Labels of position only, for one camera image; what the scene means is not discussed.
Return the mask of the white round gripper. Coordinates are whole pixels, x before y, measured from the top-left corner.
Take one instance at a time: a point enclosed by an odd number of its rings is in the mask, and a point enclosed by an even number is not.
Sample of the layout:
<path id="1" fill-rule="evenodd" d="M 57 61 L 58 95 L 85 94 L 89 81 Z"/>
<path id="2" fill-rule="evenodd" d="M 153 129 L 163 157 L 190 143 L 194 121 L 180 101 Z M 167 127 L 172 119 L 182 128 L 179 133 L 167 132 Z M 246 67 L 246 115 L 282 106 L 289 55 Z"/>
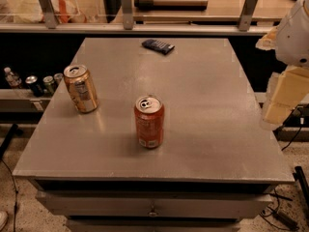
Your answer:
<path id="1" fill-rule="evenodd" d="M 275 48 L 276 58 L 289 65 L 281 73 L 274 72 L 267 84 L 260 125 L 274 131 L 309 94 L 309 0 L 296 0 L 278 27 L 258 39 L 256 47 Z"/>

